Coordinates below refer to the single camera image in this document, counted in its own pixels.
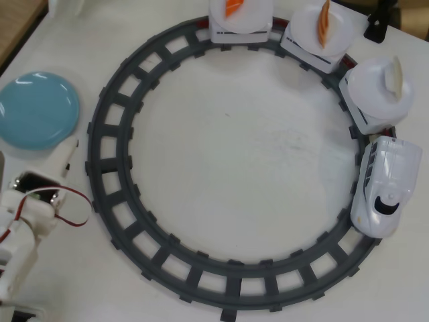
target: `white toy train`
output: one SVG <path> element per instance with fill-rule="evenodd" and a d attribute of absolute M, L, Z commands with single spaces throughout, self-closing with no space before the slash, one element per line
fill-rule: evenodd
<path fill-rule="evenodd" d="M 351 220 L 359 231 L 374 238 L 395 232 L 414 192 L 421 158 L 418 146 L 387 136 L 365 148 L 351 208 Z"/>

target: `circular train track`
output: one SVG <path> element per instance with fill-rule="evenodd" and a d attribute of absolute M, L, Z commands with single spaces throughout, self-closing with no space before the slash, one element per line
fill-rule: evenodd
<path fill-rule="evenodd" d="M 283 34 L 287 24 L 286 20 L 274 18 L 273 32 Z M 143 107 L 142 102 L 145 95 L 159 85 L 160 78 L 165 73 L 179 68 L 181 61 L 192 56 L 195 58 L 204 56 L 207 50 L 230 50 L 232 46 L 246 46 L 249 50 L 254 51 L 260 48 L 271 50 L 274 55 L 280 58 L 286 56 L 294 58 L 304 70 L 312 70 L 319 75 L 322 84 L 338 95 L 339 113 L 342 113 L 341 110 L 343 110 L 343 113 L 348 113 L 350 116 L 338 87 L 339 81 L 346 71 L 356 65 L 356 62 L 349 56 L 346 55 L 343 58 L 334 73 L 324 74 L 284 50 L 278 40 L 270 39 L 268 42 L 258 44 L 213 44 L 210 40 L 200 41 L 196 35 L 198 30 L 207 28 L 208 17 L 186 21 L 152 37 L 123 61 L 118 71 L 101 91 L 99 104 L 93 120 L 89 124 L 88 161 L 85 168 L 90 179 L 96 212 L 100 214 L 109 230 L 113 245 L 133 261 L 141 270 L 141 274 L 148 280 L 154 279 L 177 293 L 183 301 L 189 303 L 197 301 L 222 308 L 221 320 L 229 322 L 235 321 L 237 311 L 240 310 L 266 309 L 276 312 L 281 311 L 282 307 L 287 305 L 323 297 L 326 290 L 342 279 L 354 275 L 359 270 L 360 263 L 381 240 L 364 236 L 350 254 L 347 254 L 339 246 L 339 241 L 351 228 L 351 205 L 349 205 L 338 214 L 335 226 L 316 238 L 312 247 L 306 250 L 298 250 L 283 260 L 263 259 L 258 263 L 244 264 L 238 260 L 222 262 L 210 258 L 209 254 L 193 252 L 182 245 L 175 235 L 166 233 L 157 225 L 156 214 L 145 208 L 139 198 L 138 186 L 133 183 L 130 172 L 132 157 L 129 155 L 128 142 L 133 139 L 131 125 L 136 113 L 139 113 Z M 185 37 L 188 46 L 172 54 L 166 48 L 166 44 L 179 37 Z M 146 72 L 139 65 L 153 53 L 156 53 L 162 61 L 150 72 Z M 131 96 L 119 93 L 119 89 L 128 77 L 134 77 L 140 81 Z M 119 125 L 105 123 L 112 104 L 123 108 Z M 349 130 L 351 137 L 359 143 L 356 166 L 360 166 L 369 138 L 363 136 L 354 123 Z M 395 136 L 394 128 L 389 130 L 389 135 Z M 101 158 L 101 140 L 103 137 L 117 139 L 114 158 Z M 110 172 L 117 172 L 121 190 L 107 194 L 102 175 Z M 356 190 L 358 178 L 355 180 L 351 187 L 351 194 L 354 194 Z M 121 203 L 127 203 L 136 218 L 135 223 L 125 229 L 119 225 L 113 213 L 113 207 Z M 144 231 L 160 245 L 160 249 L 152 258 L 147 257 L 133 243 L 133 239 Z M 335 260 L 336 267 L 324 276 L 317 278 L 310 264 L 325 254 L 329 254 Z M 163 263 L 170 255 L 177 257 L 191 267 L 186 280 L 180 280 L 162 270 Z M 293 271 L 298 271 L 302 278 L 302 286 L 280 292 L 277 276 Z M 222 294 L 198 287 L 203 272 L 224 276 L 227 279 L 225 292 Z M 263 278 L 265 294 L 241 296 L 243 278 Z"/>

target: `bullet train toy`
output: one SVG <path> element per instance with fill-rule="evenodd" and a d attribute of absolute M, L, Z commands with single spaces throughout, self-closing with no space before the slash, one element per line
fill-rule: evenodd
<path fill-rule="evenodd" d="M 418 146 L 387 136 L 365 148 L 351 208 L 351 220 L 360 232 L 374 238 L 395 232 L 414 192 L 421 158 Z"/>

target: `white plate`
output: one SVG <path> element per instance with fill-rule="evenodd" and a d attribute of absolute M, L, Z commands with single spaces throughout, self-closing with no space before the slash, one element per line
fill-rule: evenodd
<path fill-rule="evenodd" d="M 329 8 L 330 28 L 336 28 L 325 48 L 317 36 L 317 21 L 324 1 L 306 5 L 294 13 L 291 33 L 294 40 L 307 52 L 318 56 L 335 56 L 347 50 L 354 38 L 353 25 L 349 16 L 339 5 L 331 2 Z"/>
<path fill-rule="evenodd" d="M 353 102 L 362 112 L 378 119 L 400 117 L 410 110 L 414 101 L 414 90 L 407 76 L 404 76 L 401 100 L 397 101 L 386 88 L 384 73 L 390 64 L 391 59 L 386 57 L 367 60 L 352 70 L 348 80 Z"/>
<path fill-rule="evenodd" d="M 236 34 L 251 34 L 264 28 L 272 20 L 272 0 L 245 0 L 228 18 L 225 17 L 226 0 L 210 0 L 210 13 L 224 29 Z"/>

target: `cable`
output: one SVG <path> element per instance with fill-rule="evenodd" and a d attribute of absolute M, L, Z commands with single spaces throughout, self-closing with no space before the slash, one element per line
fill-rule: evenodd
<path fill-rule="evenodd" d="M 34 193 L 38 193 L 40 191 L 52 191 L 52 190 L 55 190 L 55 191 L 58 191 L 58 190 L 60 190 L 60 191 L 61 190 L 63 190 L 63 191 L 64 190 L 65 191 L 70 191 L 70 192 L 74 193 L 75 195 L 81 196 L 82 198 L 84 198 L 89 203 L 89 205 L 91 206 L 91 211 L 93 209 L 93 204 L 91 203 L 91 201 L 89 200 L 89 198 L 86 195 L 84 195 L 83 193 L 81 193 L 80 191 L 74 190 L 72 188 L 68 188 L 67 186 L 47 186 L 47 187 L 44 187 L 44 188 L 38 188 L 38 189 L 34 189 L 34 190 L 31 190 L 31 191 L 28 191 L 28 192 L 26 192 L 24 194 L 24 196 L 22 197 L 21 201 L 19 202 L 19 205 L 18 205 L 18 208 L 17 208 L 17 211 L 15 213 L 15 217 L 14 217 L 13 221 L 18 221 L 19 218 L 21 217 L 21 213 L 22 213 L 22 209 L 23 209 L 25 200 L 27 199 L 27 197 L 29 195 L 32 195 Z M 69 220 L 63 218 L 63 217 L 59 216 L 58 214 L 55 214 L 55 218 L 57 218 L 59 220 L 62 220 L 63 222 L 65 222 L 68 225 L 73 226 L 73 227 L 82 227 L 89 220 L 89 216 L 88 216 L 88 219 L 86 221 L 84 221 L 83 223 L 73 223 L 72 221 L 69 221 Z M 11 225 L 12 225 L 12 223 L 9 225 L 9 227 L 6 230 L 6 232 L 0 237 L 0 243 L 3 240 L 5 240 L 6 237 L 11 233 L 11 230 L 10 230 Z"/>

